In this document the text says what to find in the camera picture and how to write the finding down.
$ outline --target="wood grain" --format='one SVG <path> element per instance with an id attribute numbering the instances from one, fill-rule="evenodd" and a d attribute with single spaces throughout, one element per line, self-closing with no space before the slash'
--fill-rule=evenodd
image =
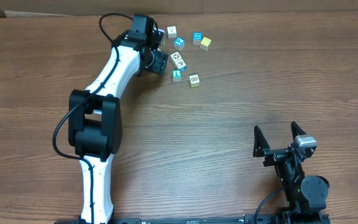
<path id="1" fill-rule="evenodd" d="M 303 163 L 331 183 L 332 223 L 358 223 L 358 11 L 157 15 L 188 42 L 182 82 L 133 78 L 121 99 L 124 137 L 114 159 L 117 217 L 222 217 L 254 213 L 280 185 L 252 157 L 258 124 L 275 148 L 295 120 L 318 149 Z M 115 37 L 130 21 L 112 17 Z M 208 52 L 191 45 L 200 30 Z M 163 50 L 172 54 L 172 40 Z M 59 157 L 52 133 L 72 89 L 109 57 L 98 17 L 0 19 L 0 223 L 51 223 L 82 209 L 79 163 Z M 198 73 L 201 86 L 190 88 Z M 58 145 L 73 153 L 64 126 Z M 262 213 L 285 204 L 283 195 Z"/>

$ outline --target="wooden table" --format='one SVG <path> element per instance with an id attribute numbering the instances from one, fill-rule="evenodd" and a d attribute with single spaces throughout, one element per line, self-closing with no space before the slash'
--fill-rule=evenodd
<path id="1" fill-rule="evenodd" d="M 358 223 L 358 11 L 152 16 L 176 25 L 188 65 L 173 83 L 133 78 L 121 99 L 124 137 L 115 156 L 116 217 L 230 217 L 254 213 L 280 182 L 252 157 L 253 127 L 272 148 L 291 143 L 295 120 L 318 140 L 307 175 L 331 183 L 333 223 Z M 98 16 L 0 19 L 0 223 L 51 223 L 81 213 L 80 164 L 58 156 L 52 133 L 72 89 L 106 64 Z M 109 17 L 115 37 L 130 28 Z M 191 45 L 193 31 L 212 39 Z M 163 48 L 172 54 L 173 40 Z M 201 86 L 190 88 L 198 73 Z M 67 126 L 58 138 L 65 153 Z M 274 198 L 262 209 L 286 204 Z"/>

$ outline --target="brown tabletop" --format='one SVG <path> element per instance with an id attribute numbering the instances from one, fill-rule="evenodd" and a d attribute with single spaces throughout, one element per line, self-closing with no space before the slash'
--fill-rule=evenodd
<path id="1" fill-rule="evenodd" d="M 134 77 L 121 98 L 124 136 L 112 170 L 116 217 L 230 217 L 254 213 L 280 187 L 252 157 L 259 125 L 272 148 L 296 121 L 318 140 L 303 169 L 331 188 L 324 213 L 358 223 L 358 12 L 152 16 L 186 40 L 188 70 Z M 0 19 L 0 223 L 51 223 L 82 211 L 80 163 L 58 156 L 52 133 L 72 89 L 109 59 L 98 16 Z M 104 21 L 115 37 L 131 22 Z M 212 39 L 191 44 L 193 31 Z M 162 48 L 175 52 L 173 40 Z M 197 73 L 201 86 L 190 88 Z M 58 137 L 65 153 L 67 125 Z M 283 195 L 265 204 L 273 213 Z"/>

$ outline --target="wooden surface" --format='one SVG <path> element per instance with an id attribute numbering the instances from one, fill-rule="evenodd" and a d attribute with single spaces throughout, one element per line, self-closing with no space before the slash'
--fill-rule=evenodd
<path id="1" fill-rule="evenodd" d="M 154 16 L 187 40 L 188 71 L 133 78 L 121 99 L 124 137 L 112 171 L 117 217 L 254 213 L 280 186 L 252 157 L 258 124 L 272 148 L 295 120 L 318 140 L 308 175 L 331 183 L 333 223 L 358 223 L 358 12 Z M 115 37 L 131 25 L 104 21 Z M 205 52 L 191 45 L 200 30 Z M 174 53 L 173 40 L 163 48 Z M 51 223 L 81 213 L 79 162 L 52 148 L 72 89 L 84 89 L 110 54 L 98 17 L 0 19 L 0 223 Z M 201 86 L 190 88 L 198 73 Z M 58 145 L 65 153 L 67 126 Z M 285 205 L 272 199 L 262 213 Z"/>

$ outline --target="black cable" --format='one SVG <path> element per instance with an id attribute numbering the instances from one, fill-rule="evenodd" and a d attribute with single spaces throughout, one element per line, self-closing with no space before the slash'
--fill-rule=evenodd
<path id="1" fill-rule="evenodd" d="M 112 39 L 110 38 L 110 36 L 106 33 L 106 31 L 104 31 L 103 29 L 103 26 L 102 26 L 102 20 L 105 18 L 105 17 L 108 17 L 108 16 L 122 16 L 122 17 L 125 17 L 125 18 L 128 18 L 130 20 L 134 20 L 134 18 L 132 18 L 131 16 L 127 16 L 125 14 L 121 14 L 121 13 L 107 13 L 105 15 L 103 15 L 102 17 L 100 17 L 99 19 L 99 27 L 100 27 L 100 30 L 102 31 L 102 33 L 107 37 L 107 39 L 110 40 L 110 42 L 112 42 Z"/>
<path id="2" fill-rule="evenodd" d="M 256 209 L 256 212 L 255 212 L 255 216 L 254 216 L 254 224 L 257 224 L 258 223 L 258 213 L 259 213 L 259 210 L 262 208 L 262 206 L 264 205 L 264 203 L 266 203 L 269 199 L 271 199 L 272 197 L 274 197 L 276 194 L 280 193 L 280 191 L 284 190 L 285 187 L 282 187 L 278 190 L 276 190 L 275 192 L 271 193 L 269 196 L 267 196 L 261 203 L 260 205 L 258 206 L 258 208 Z"/>
<path id="3" fill-rule="evenodd" d="M 121 14 L 121 13 L 109 13 L 109 14 L 105 14 L 103 15 L 102 17 L 100 17 L 99 19 L 99 27 L 102 31 L 102 33 L 107 37 L 107 39 L 109 39 L 110 42 L 112 42 L 112 39 L 107 35 L 107 33 L 104 31 L 103 27 L 102 27 L 102 20 L 103 18 L 105 18 L 106 16 L 123 16 L 123 17 L 126 17 L 130 20 L 133 20 L 133 18 L 127 16 L 127 15 L 124 15 L 124 14 Z M 57 125 L 57 127 L 55 128 L 55 131 L 53 132 L 53 137 L 52 137 L 52 145 L 53 145 L 53 148 L 55 150 L 55 152 L 57 154 L 59 154 L 60 156 L 62 157 L 66 157 L 68 159 L 75 159 L 75 160 L 79 160 L 79 161 L 84 161 L 87 165 L 88 165 L 88 169 L 89 171 L 91 172 L 90 173 L 90 178 L 91 178 L 91 186 L 90 186 L 90 202 L 91 204 L 89 205 L 89 207 L 91 208 L 91 224 L 94 223 L 94 209 L 93 209 L 93 167 L 92 167 L 92 164 L 87 161 L 86 159 L 84 159 L 83 157 L 76 157 L 76 156 L 71 156 L 71 155 L 67 155 L 67 154 L 64 154 L 62 153 L 58 147 L 57 147 L 57 144 L 56 144 L 56 141 L 57 141 L 57 135 L 59 133 L 59 130 L 60 128 L 63 126 L 64 122 L 70 117 L 70 115 L 75 111 L 77 110 L 80 106 L 83 106 L 83 104 L 85 104 L 92 96 L 94 96 L 95 94 L 97 94 L 102 88 L 103 86 L 107 83 L 107 81 L 110 79 L 111 75 L 114 73 L 116 67 L 117 67 L 117 64 L 119 62 L 119 52 L 118 52 L 118 48 L 116 46 L 114 46 L 114 49 L 116 50 L 116 62 L 114 63 L 114 66 L 112 67 L 111 71 L 109 72 L 109 74 L 106 76 L 106 78 L 103 80 L 102 83 L 100 83 L 100 86 L 95 90 L 93 91 L 91 94 L 89 94 L 81 103 L 78 103 L 74 108 L 72 108 L 63 118 L 62 120 L 60 120 L 59 124 Z"/>

